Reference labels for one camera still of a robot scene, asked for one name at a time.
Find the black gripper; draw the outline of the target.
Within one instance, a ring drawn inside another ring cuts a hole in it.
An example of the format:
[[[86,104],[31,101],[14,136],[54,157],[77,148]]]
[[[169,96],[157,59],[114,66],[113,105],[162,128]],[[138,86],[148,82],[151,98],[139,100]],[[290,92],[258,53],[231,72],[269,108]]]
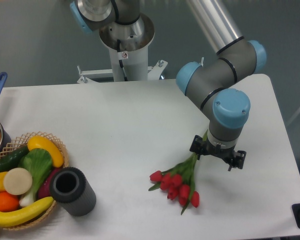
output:
[[[226,159],[229,165],[228,171],[232,169],[243,169],[246,151],[234,151],[235,145],[232,147],[222,147],[221,144],[214,146],[209,140],[204,140],[201,136],[195,135],[189,150],[197,155],[196,159],[200,160],[201,156],[214,156],[220,159]]]

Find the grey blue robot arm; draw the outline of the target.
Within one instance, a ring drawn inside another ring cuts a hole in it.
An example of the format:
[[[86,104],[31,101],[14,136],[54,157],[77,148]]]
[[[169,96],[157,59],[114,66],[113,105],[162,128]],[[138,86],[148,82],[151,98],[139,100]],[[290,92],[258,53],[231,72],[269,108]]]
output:
[[[235,146],[251,103],[233,85],[266,64],[266,51],[259,42],[244,38],[221,1],[189,0],[187,5],[217,55],[214,64],[189,62],[176,76],[179,89],[209,119],[207,137],[195,136],[190,151],[220,158],[230,169],[242,169],[246,152],[235,151]],[[139,1],[75,0],[70,10],[84,32],[99,32],[109,51],[114,81],[150,79],[148,46],[155,30],[141,13]]]

